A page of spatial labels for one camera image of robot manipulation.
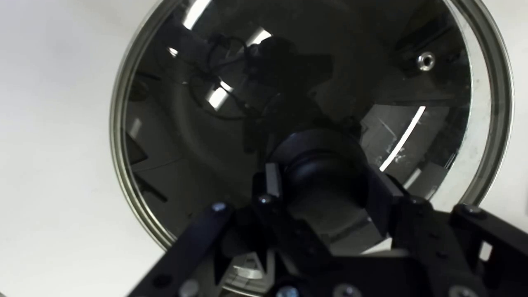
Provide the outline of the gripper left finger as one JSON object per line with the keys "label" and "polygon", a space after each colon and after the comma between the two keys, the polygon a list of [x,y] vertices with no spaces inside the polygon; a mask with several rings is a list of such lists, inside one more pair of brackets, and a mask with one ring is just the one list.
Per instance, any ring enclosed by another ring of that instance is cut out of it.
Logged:
{"label": "gripper left finger", "polygon": [[329,163],[276,164],[257,174],[257,195],[235,210],[215,203],[188,226],[127,297],[224,297],[236,257],[256,256],[269,287],[263,297],[330,297],[330,252],[288,212],[288,197],[330,193]]}

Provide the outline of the glass pot lid black knob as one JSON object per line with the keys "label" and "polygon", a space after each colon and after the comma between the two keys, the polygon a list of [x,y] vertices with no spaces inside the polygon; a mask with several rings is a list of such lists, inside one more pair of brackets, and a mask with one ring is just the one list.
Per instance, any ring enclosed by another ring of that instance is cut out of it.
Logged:
{"label": "glass pot lid black knob", "polygon": [[[373,258],[404,255],[365,209],[366,167],[436,210],[483,209],[507,62],[482,0],[161,0],[114,92],[119,182],[164,255],[213,204],[249,206],[267,164],[329,163],[330,193],[290,194],[288,212],[330,252],[330,297],[365,297]],[[223,293],[268,287],[245,254]]]}

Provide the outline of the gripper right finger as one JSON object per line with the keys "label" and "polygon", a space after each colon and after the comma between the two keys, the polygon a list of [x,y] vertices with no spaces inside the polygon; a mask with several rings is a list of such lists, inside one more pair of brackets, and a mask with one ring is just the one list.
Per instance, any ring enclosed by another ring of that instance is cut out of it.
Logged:
{"label": "gripper right finger", "polygon": [[365,209],[391,250],[374,257],[365,297],[528,297],[528,233],[475,205],[434,209],[376,168]]}

